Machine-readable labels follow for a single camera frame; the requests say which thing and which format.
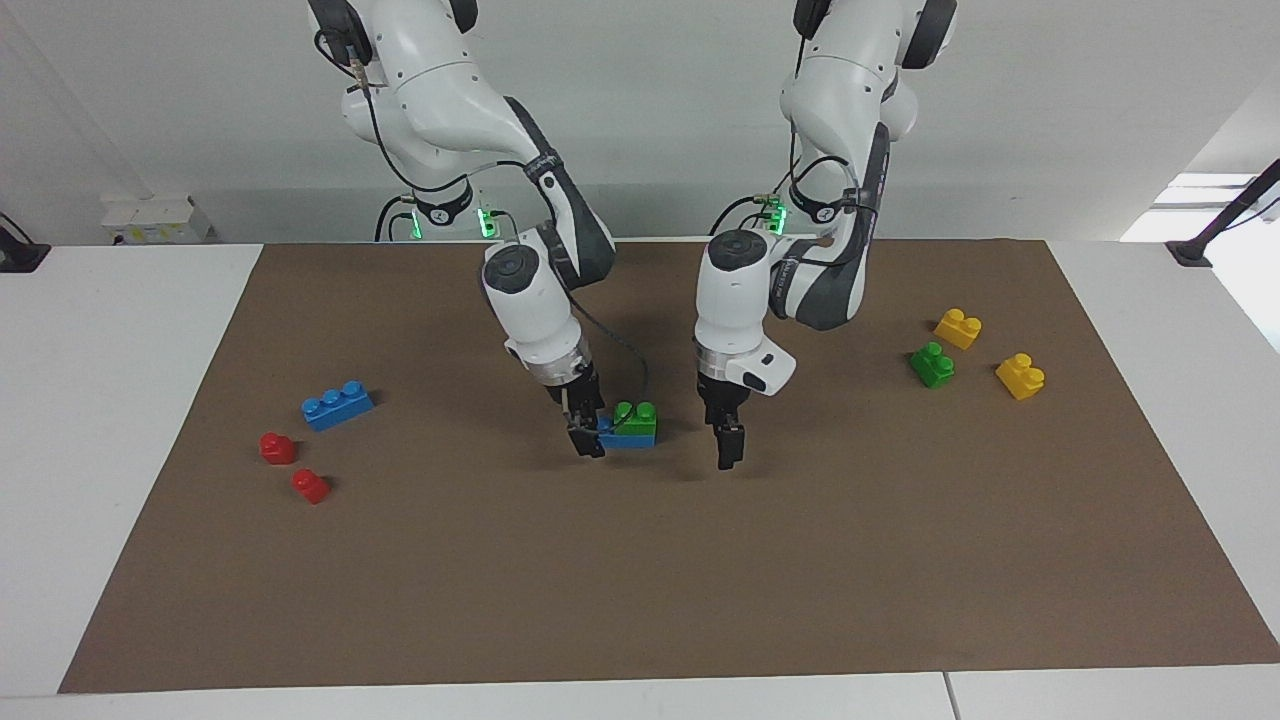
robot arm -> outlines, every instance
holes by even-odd
[[[490,247],[481,286],[507,350],[562,407],[575,448],[603,456],[595,434],[595,411],[604,406],[599,378],[566,293],[609,273],[613,238],[529,111],[495,92],[471,58],[462,36],[475,23],[475,0],[374,0],[364,18],[347,0],[308,3],[330,55],[358,83],[343,114],[361,137],[380,140],[399,159],[397,170],[420,205],[419,193],[443,191],[435,186],[475,151],[511,158],[538,188],[552,220]],[[361,111],[370,115],[367,126]],[[467,202],[470,184],[431,208],[452,222]]]
[[[781,106],[800,140],[801,161],[810,161],[792,176],[790,196],[831,242],[730,231],[707,246],[694,340],[698,392],[722,470],[742,459],[739,406],[753,389],[778,392],[796,366],[764,334],[765,311],[818,331],[858,313],[890,143],[911,129],[918,110],[899,73],[933,63],[950,41],[955,10],[956,0],[797,1],[795,26],[806,42]],[[829,172],[832,165],[838,172]],[[813,197],[819,192],[823,200]]]

brown paper sheet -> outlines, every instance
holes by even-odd
[[[878,242],[854,323],[771,320],[800,368],[744,405],[732,473],[694,392],[700,251],[623,245],[581,292],[660,415],[591,461],[503,351],[481,247],[264,250],[61,691],[1280,661],[1043,243]],[[986,328],[928,391],[906,354],[954,305]],[[1048,374],[1025,402],[1015,351]],[[349,378],[378,407],[311,433],[301,400]]]

green brick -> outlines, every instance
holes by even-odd
[[[929,389],[947,384],[956,374],[955,363],[942,354],[942,346],[931,342],[911,355],[911,369]]]
[[[635,415],[621,425],[622,418],[631,411],[630,402],[620,402],[613,410],[613,434],[617,436],[655,436],[658,434],[658,410],[653,402],[641,402]]]

yellow brick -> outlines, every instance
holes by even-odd
[[[1032,356],[1019,352],[996,368],[996,377],[1005,383],[1015,400],[1027,400],[1044,387],[1044,370],[1032,366]]]
[[[969,350],[969,346],[973,345],[973,341],[978,340],[978,333],[980,332],[982,320],[978,318],[965,318],[964,310],[959,307],[947,310],[946,315],[942,315],[942,322],[933,329],[933,334],[960,350]]]

blue block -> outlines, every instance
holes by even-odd
[[[600,447],[604,450],[645,450],[658,441],[657,436],[613,434],[613,418],[600,418],[595,429],[600,430]]]
[[[302,402],[302,419],[312,430],[321,432],[372,409],[374,401],[365,392],[365,386],[360,380],[351,380],[340,391],[329,389],[319,398],[306,398]]]

